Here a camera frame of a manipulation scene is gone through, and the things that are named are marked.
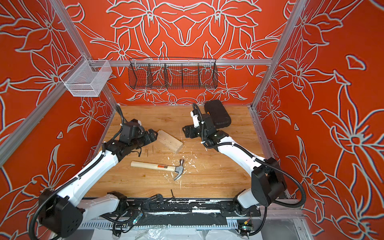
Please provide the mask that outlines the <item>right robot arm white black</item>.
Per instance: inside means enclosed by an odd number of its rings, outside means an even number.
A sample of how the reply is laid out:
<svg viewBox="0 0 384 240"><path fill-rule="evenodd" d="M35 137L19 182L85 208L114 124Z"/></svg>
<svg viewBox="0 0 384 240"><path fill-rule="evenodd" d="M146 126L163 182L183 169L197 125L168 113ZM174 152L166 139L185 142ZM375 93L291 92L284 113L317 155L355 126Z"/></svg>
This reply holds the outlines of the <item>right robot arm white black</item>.
<svg viewBox="0 0 384 240"><path fill-rule="evenodd" d="M272 203L299 208L306 203L307 196L302 184L280 168L274 158L265 159L253 154L238 144L232 137L216 129L208 114L198 116L192 113L193 124L183 127L187 138L201 138L206 149L214 149L242 167L251 177L251 188L235 197L235 202L243 209L252 206L268 207ZM301 192L301 199L294 204L279 201L278 198L287 189L286 179L291 180Z"/></svg>

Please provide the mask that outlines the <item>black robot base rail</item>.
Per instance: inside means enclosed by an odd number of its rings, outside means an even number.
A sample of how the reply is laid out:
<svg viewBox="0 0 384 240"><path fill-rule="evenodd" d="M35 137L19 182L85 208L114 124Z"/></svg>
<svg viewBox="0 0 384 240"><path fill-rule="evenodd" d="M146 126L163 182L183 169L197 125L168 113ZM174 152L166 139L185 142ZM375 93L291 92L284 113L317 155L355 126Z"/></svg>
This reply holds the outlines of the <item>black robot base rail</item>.
<svg viewBox="0 0 384 240"><path fill-rule="evenodd" d="M145 215L171 214L213 214L219 217L260 217L261 211L257 206L242 209L233 199L201 199L201 198L164 198L157 194L149 198L127 198L126 205L106 217L117 217L123 213L124 217L142 212Z"/></svg>

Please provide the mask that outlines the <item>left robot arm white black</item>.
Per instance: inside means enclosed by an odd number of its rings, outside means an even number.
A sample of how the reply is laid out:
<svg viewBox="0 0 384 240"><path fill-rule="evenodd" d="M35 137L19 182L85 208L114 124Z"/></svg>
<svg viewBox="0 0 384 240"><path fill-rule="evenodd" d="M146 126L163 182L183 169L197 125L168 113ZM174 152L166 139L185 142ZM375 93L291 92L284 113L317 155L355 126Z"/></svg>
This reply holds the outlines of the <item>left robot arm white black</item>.
<svg viewBox="0 0 384 240"><path fill-rule="evenodd" d="M141 149L155 142L158 133L145 130L141 122L127 121L120 105L115 106L121 117L119 131L102 144L101 151L83 169L55 190L45 190L39 196L38 209L29 225L29 237L38 239L35 226L43 225L55 234L55 239L67 238L79 226L96 217L122 209L123 196L109 193L94 200L84 200L86 193L112 167L132 152L141 153Z"/></svg>

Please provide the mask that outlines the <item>light wooden block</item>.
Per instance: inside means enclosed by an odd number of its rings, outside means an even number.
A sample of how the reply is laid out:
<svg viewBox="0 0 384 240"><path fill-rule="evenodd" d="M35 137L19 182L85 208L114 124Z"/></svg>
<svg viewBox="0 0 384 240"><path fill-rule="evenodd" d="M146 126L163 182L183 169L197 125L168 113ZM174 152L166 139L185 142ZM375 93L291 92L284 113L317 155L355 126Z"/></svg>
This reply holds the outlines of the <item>light wooden block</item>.
<svg viewBox="0 0 384 240"><path fill-rule="evenodd" d="M178 139L163 130L158 131L157 140L174 153L178 153L184 146L181 141L179 141Z"/></svg>

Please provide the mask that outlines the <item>wooden handle claw hammer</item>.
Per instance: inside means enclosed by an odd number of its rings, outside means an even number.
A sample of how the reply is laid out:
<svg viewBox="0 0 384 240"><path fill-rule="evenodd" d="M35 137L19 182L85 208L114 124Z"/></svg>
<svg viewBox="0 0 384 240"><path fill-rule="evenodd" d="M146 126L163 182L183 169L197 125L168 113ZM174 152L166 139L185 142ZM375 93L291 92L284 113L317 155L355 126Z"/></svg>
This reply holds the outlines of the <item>wooden handle claw hammer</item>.
<svg viewBox="0 0 384 240"><path fill-rule="evenodd" d="M180 159L180 163L178 166L169 166L169 165L161 165L161 164L153 164L153 163L145 163L145 162L137 162L132 161L131 167L134 168L143 168L143 169L151 169L151 170L159 170L159 171L167 171L167 172L175 172L177 175L174 178L174 181L178 180L184 171L185 160Z"/></svg>

